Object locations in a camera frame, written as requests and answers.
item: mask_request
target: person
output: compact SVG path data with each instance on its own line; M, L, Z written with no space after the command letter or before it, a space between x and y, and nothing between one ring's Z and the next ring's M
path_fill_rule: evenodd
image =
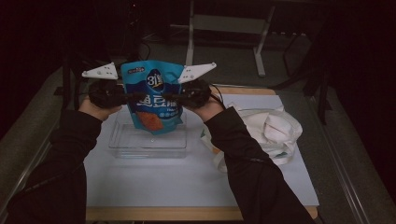
M87 97L78 111L65 110L51 134L48 155L7 205L6 224L85 223L85 157L95 147L101 124L120 106L103 109ZM224 151L229 184L244 223L315 223L282 173L253 139L233 107L210 98L197 114Z

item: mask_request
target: white cloth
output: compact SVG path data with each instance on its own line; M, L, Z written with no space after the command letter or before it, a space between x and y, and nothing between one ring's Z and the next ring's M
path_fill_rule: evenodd
M276 165L285 164L292 159L297 139L303 133L303 128L292 115L284 111L283 107L274 110L240 109L235 104L229 104L229 106L235 107L247 125L247 131ZM201 139L209 149L216 153L213 160L216 167L222 172L227 172L224 153L211 144L211 135L206 127L204 127Z

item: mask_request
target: hand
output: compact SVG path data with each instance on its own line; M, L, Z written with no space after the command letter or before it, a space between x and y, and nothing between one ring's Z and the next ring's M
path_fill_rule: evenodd
M110 116L113 113L116 113L117 111L121 110L122 106L116 106L112 108L101 108L97 105L94 105L90 101L90 97L86 96L84 100L81 103L81 106L79 107L80 112L89 114L93 116L94 118L97 118L101 121L105 121L108 119L108 116Z
M210 97L206 104L199 108L186 107L186 109L197 114L203 122L206 122L224 110L220 102L215 100L213 97Z

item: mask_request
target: metal bar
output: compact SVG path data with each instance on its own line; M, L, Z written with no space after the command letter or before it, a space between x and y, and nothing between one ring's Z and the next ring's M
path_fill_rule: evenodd
M211 15L194 15L194 29L244 34L260 34L265 20L223 17Z
M194 56L194 1L190 0L189 45L187 46L186 65L192 65Z
M264 45L265 38L268 35L268 29L270 28L271 19L273 18L274 11L275 6L272 6L268 13L267 20L262 28L262 38L259 42L259 45L253 48L254 59L256 60L257 72L259 77L265 77L264 64L262 63L262 46Z
M317 112L315 110L315 104L312 99L315 98L310 97L310 100L308 100L308 104L310 105L309 108L313 118L317 119ZM329 135L329 131L327 130L325 125L319 125L319 128L323 132L326 145L329 146L329 152L331 154L331 161L334 166L335 173L338 177L338 180L340 181L341 187L346 195L346 199L349 203L350 209L357 224L370 224L370 220L367 217L366 212L364 211L358 192L355 190L355 187L347 173L347 169L341 161L341 157L338 154L337 148L334 146L333 140Z
M0 223L6 222L6 218L8 216L8 212L7 212L8 201L11 200L12 196L14 196L15 193L17 193L18 191L20 191L23 188L29 174L33 171L33 169L40 162L43 161L44 157L46 156L47 151L50 149L50 134L58 126L58 123L59 123L59 121L54 123L54 125L50 129L50 132L47 134L45 140L41 144L39 150L37 151L37 153L33 156L32 160L29 162L29 164L27 164L27 166L23 170L17 184L14 186L12 191L8 194L6 201L4 202L4 204L0 204L1 205L1 207L0 207Z

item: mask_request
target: dark background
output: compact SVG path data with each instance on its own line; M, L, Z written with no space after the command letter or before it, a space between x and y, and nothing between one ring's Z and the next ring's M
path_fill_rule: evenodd
M187 24L189 4L186 2L145 1L145 10L140 12L147 24L162 29L166 36L168 30L161 24ZM257 4L257 1L239 4L246 6ZM67 1L67 4L49 0L0 3L3 11L0 18L1 137L45 79L62 66L65 54L76 61L79 60L76 51L96 60L108 61L108 53L128 55L134 51L134 43L129 38L132 33L125 32L129 31L126 24L128 6L128 1L119 1L115 5L105 0ZM108 14L103 13L104 8L108 9ZM221 11L227 14L232 8L222 7ZM392 145L395 133L393 113L396 111L396 6L390 1L358 1L353 7L329 9L329 19L318 42L332 74L331 85L336 89L389 194L396 200L393 165L396 152ZM278 12L276 15L272 28L287 32L292 28L290 22L284 21L290 21L292 12L297 13L298 8L284 7L283 11L284 14ZM261 15L260 11L254 10L238 13L241 16L244 13ZM100 25L114 29L120 35L111 37L100 29ZM77 63L75 66L81 69L83 65Z

